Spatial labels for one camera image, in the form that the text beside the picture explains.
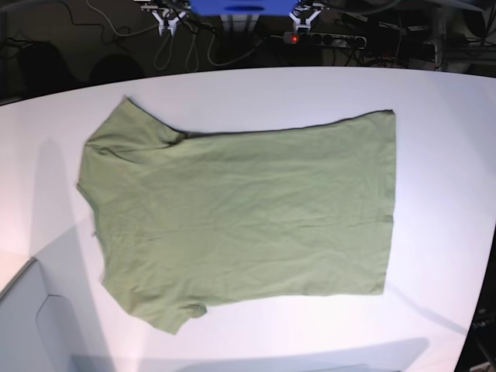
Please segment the green T-shirt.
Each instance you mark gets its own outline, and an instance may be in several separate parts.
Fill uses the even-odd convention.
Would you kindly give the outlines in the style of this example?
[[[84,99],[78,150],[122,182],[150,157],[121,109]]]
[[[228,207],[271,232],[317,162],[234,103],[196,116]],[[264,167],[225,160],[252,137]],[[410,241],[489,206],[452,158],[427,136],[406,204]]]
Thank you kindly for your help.
[[[175,334],[208,308],[378,295],[394,225],[396,117],[186,133],[123,100],[84,144],[103,287]]]

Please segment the black power strip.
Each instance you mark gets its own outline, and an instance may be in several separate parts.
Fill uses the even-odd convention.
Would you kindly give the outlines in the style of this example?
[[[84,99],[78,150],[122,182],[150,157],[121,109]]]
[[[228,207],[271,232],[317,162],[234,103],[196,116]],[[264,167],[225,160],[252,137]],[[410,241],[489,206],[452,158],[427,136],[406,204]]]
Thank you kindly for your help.
[[[282,40],[287,44],[313,47],[363,50],[367,46],[365,36],[335,33],[292,33],[286,32]]]

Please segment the blue box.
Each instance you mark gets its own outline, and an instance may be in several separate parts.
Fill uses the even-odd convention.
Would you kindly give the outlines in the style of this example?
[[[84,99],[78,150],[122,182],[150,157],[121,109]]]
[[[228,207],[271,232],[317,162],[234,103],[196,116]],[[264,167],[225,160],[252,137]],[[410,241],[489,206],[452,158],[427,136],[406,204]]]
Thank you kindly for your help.
[[[201,16],[262,15],[287,16],[298,1],[295,0],[191,0],[194,12]]]

